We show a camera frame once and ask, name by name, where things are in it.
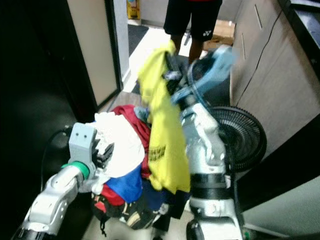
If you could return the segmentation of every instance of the person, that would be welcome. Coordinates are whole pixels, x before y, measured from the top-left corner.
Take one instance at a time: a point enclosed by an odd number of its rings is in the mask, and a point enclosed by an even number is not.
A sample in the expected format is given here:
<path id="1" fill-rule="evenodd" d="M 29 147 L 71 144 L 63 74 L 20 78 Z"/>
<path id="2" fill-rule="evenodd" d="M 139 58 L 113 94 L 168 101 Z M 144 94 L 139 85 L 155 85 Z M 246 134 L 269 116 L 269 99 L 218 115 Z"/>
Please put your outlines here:
<path id="1" fill-rule="evenodd" d="M 222 0 L 169 0 L 164 30 L 171 35 L 177 54 L 191 16 L 189 64 L 200 57 L 204 42 L 212 38 L 221 4 Z"/>

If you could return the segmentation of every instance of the gray cabinet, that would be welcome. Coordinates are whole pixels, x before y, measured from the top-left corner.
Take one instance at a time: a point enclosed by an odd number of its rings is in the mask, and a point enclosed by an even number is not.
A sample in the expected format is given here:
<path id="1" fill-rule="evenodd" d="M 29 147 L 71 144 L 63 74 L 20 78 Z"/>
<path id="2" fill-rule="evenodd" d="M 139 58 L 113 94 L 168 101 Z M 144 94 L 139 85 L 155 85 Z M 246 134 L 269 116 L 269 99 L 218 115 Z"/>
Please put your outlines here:
<path id="1" fill-rule="evenodd" d="M 320 113 L 320 83 L 285 15 L 279 15 L 278 3 L 256 2 L 262 31 L 231 81 L 233 104 L 252 113 L 265 129 L 267 156 Z"/>

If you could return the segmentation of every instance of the tiled floor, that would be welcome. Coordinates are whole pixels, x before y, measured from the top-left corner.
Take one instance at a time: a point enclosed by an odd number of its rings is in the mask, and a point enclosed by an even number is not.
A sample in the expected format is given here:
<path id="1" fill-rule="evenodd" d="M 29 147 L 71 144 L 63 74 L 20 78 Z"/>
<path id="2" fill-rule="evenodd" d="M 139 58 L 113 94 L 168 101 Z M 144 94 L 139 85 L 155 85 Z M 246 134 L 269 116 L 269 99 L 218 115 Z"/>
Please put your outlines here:
<path id="1" fill-rule="evenodd" d="M 187 35 L 185 34 L 182 39 L 181 48 L 179 55 L 188 57 L 189 50 L 191 46 L 191 39 L 185 46 L 185 40 Z M 129 80 L 124 84 L 123 91 L 131 92 L 135 87 L 139 69 L 142 67 L 148 56 L 154 51 L 154 49 L 159 48 L 161 45 L 166 45 L 170 40 L 170 35 L 165 33 L 162 28 L 149 27 L 138 46 L 135 48 L 134 52 L 129 58 L 129 65 L 131 69 L 131 76 Z M 202 51 L 201 56 L 205 55 L 206 51 Z"/>
<path id="2" fill-rule="evenodd" d="M 185 240 L 186 226 L 194 216 L 184 211 L 181 219 L 171 218 L 169 231 L 162 237 L 163 240 Z M 132 230 L 130 227 L 112 218 L 105 223 L 106 237 L 101 234 L 100 222 L 93 217 L 82 240 L 152 240 L 155 235 L 155 229 L 150 227 L 142 230 Z"/>

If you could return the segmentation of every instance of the yellow t-shirt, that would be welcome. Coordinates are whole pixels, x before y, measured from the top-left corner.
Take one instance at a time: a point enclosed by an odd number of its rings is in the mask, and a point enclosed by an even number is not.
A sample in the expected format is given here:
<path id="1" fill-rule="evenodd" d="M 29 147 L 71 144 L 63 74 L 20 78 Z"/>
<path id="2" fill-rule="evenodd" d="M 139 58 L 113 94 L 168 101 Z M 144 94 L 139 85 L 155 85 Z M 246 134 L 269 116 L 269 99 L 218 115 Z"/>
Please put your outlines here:
<path id="1" fill-rule="evenodd" d="M 162 75 L 167 70 L 165 53 L 174 54 L 172 41 L 168 46 L 156 49 L 138 74 L 142 101 L 149 105 L 152 123 L 148 165 L 149 177 L 156 190 L 166 188 L 175 194 L 177 190 L 190 191 L 190 174 L 186 156 L 186 141 L 180 123 L 180 109 L 170 102 L 170 95 Z"/>

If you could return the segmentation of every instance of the shorts logo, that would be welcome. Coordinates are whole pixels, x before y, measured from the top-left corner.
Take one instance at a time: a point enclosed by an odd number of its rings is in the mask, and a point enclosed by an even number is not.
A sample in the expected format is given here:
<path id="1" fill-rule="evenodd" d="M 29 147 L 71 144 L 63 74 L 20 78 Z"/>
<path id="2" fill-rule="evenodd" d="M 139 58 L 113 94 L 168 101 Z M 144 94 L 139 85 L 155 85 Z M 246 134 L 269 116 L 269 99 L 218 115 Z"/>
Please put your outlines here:
<path id="1" fill-rule="evenodd" d="M 203 33 L 203 36 L 205 37 L 205 36 L 209 36 L 209 34 L 211 33 L 211 30 L 210 31 L 205 31 L 204 33 Z"/>

